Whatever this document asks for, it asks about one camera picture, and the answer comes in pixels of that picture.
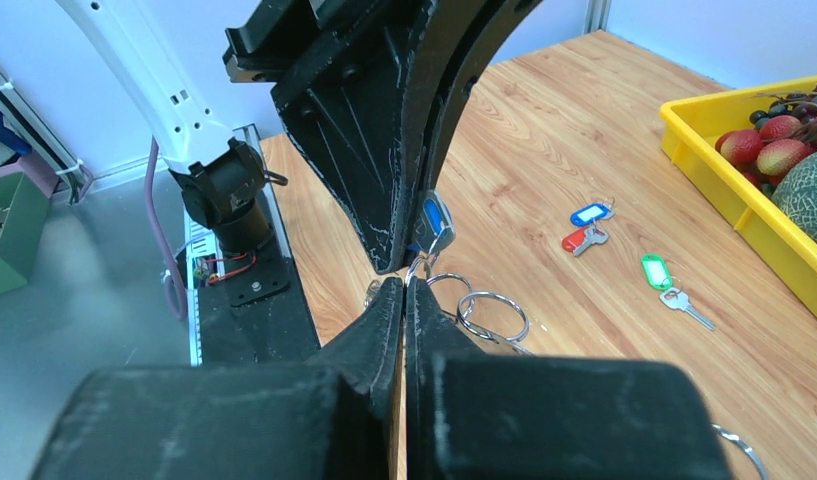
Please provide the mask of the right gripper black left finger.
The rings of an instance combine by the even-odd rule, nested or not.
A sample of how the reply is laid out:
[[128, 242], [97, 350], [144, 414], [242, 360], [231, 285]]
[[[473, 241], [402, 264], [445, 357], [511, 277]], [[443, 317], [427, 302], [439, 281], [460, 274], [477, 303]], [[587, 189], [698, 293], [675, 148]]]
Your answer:
[[35, 479], [384, 479], [404, 284], [302, 362], [104, 369], [54, 423]]

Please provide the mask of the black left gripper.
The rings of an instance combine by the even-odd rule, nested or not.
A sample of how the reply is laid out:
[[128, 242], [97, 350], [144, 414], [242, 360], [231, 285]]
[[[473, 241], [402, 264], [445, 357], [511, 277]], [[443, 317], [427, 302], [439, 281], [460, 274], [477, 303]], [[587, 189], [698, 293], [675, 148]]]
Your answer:
[[435, 187], [473, 87], [541, 4], [261, 1], [228, 28], [233, 83], [275, 82], [289, 139], [338, 201], [372, 268], [404, 267], [420, 189]]

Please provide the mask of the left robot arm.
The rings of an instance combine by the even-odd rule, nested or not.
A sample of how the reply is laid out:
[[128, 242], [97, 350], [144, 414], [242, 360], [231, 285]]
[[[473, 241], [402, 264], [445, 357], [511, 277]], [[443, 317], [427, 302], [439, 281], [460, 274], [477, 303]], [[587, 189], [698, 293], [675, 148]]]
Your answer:
[[[65, 1], [147, 121], [190, 216], [221, 246], [267, 239], [253, 148], [212, 116], [133, 1]], [[531, 1], [262, 1], [226, 32], [234, 83], [268, 83], [289, 140], [379, 274], [442, 249], [423, 220], [471, 92]]]

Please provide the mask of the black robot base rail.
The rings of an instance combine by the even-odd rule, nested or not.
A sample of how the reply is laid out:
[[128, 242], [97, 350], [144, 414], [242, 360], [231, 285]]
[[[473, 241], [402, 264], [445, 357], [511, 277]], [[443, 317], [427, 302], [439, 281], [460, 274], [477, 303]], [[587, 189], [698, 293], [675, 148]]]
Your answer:
[[199, 365], [304, 361], [321, 348], [273, 191], [259, 195], [275, 237], [232, 268], [247, 270], [198, 290]]

